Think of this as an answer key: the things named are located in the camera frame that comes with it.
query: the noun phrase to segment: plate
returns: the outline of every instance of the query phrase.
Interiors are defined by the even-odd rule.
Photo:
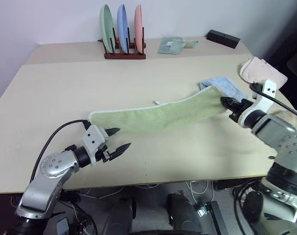
[[[109,53],[113,53],[113,49],[110,44],[110,39],[112,40],[113,47],[115,49],[115,37],[113,32],[114,23],[107,4],[103,5],[100,9],[99,23],[100,23],[101,37],[103,39],[103,43],[106,47],[106,50]]]
[[[134,14],[134,30],[135,30],[135,43],[137,50],[142,53],[142,10],[141,4],[137,6]]]
[[[117,15],[117,25],[118,25],[118,33],[119,33],[119,42],[121,49],[124,53],[128,53],[128,46],[125,39],[128,39],[129,43],[129,36],[128,36],[128,21],[127,21],[127,14],[125,12],[124,4],[122,4],[118,9]]]

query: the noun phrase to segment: green towel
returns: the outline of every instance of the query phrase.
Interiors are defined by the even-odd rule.
[[[216,87],[208,87],[188,98],[152,107],[95,111],[90,113],[89,120],[105,129],[119,127],[124,132],[169,130],[224,112],[226,108],[221,104],[221,96]]]

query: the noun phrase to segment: tabletop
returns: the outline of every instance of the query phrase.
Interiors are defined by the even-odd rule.
[[[75,57],[78,52],[66,56],[63,49],[37,47],[0,99],[0,193],[23,192],[51,133],[65,122],[87,118],[91,111],[153,106],[154,100],[180,100],[197,92],[202,80],[221,75],[250,96],[248,84],[238,76],[239,65],[252,58],[245,46],[238,45],[240,51],[236,49],[232,54],[233,49],[210,42],[214,48],[214,54],[210,55],[208,45],[202,43],[201,48],[207,49],[197,49],[201,56],[189,50],[191,56],[188,51],[181,56],[159,57],[158,45],[153,53],[148,42],[148,58],[139,61],[104,60],[99,51],[93,61],[84,50],[79,50]],[[43,57],[41,50],[46,51]],[[291,106],[279,91],[276,98]],[[279,109],[273,105],[271,111]],[[229,119],[229,114],[225,112],[171,131],[117,133],[108,142],[109,150],[128,142],[132,143],[130,148],[111,162],[81,169],[64,188],[265,175],[273,163],[268,156],[274,156],[275,151],[249,129]],[[80,146],[84,132],[81,124],[64,128],[44,155],[63,151],[72,144]]]

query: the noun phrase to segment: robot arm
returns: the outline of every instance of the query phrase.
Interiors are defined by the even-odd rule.
[[[271,81],[250,86],[274,97],[276,88]],[[251,128],[257,138],[277,151],[258,191],[250,192],[245,199],[243,213],[261,235],[297,235],[297,131],[284,120],[266,114],[272,101],[267,100],[264,105],[264,97],[253,97],[255,103],[221,98],[222,104],[233,112],[229,116],[232,120]]]
[[[52,217],[63,184],[80,168],[88,164],[94,166],[100,160],[111,161],[131,145],[124,144],[113,153],[106,151],[109,136],[118,131],[119,128],[104,130],[90,125],[83,135],[83,146],[77,148],[72,145],[61,153],[50,154],[42,159],[37,176],[26,188],[16,209],[18,221],[7,234],[42,234]]]

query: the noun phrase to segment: pink towel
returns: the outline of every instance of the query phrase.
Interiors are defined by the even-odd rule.
[[[265,60],[260,60],[257,57],[254,57],[241,66],[240,76],[249,83],[270,80],[276,84],[277,89],[281,88],[288,80],[285,75]]]

